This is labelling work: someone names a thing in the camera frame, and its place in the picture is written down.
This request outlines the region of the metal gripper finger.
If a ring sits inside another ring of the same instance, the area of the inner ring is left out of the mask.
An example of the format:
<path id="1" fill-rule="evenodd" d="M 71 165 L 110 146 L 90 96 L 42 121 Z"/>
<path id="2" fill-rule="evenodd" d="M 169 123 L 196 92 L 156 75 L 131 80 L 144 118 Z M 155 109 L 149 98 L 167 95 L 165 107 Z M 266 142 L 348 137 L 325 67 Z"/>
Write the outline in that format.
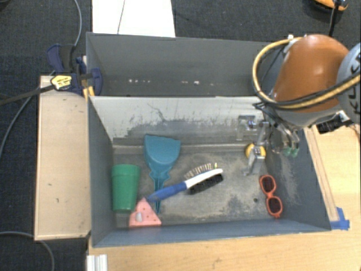
<path id="1" fill-rule="evenodd" d="M 245 156 L 247 158 L 247 165 L 244 170 L 244 175 L 259 174 L 266 158 L 265 148 L 247 147 L 245 149 Z"/>
<path id="2" fill-rule="evenodd" d="M 243 141 L 257 134 L 255 116 L 241 115 L 237 123 L 237 139 Z"/>

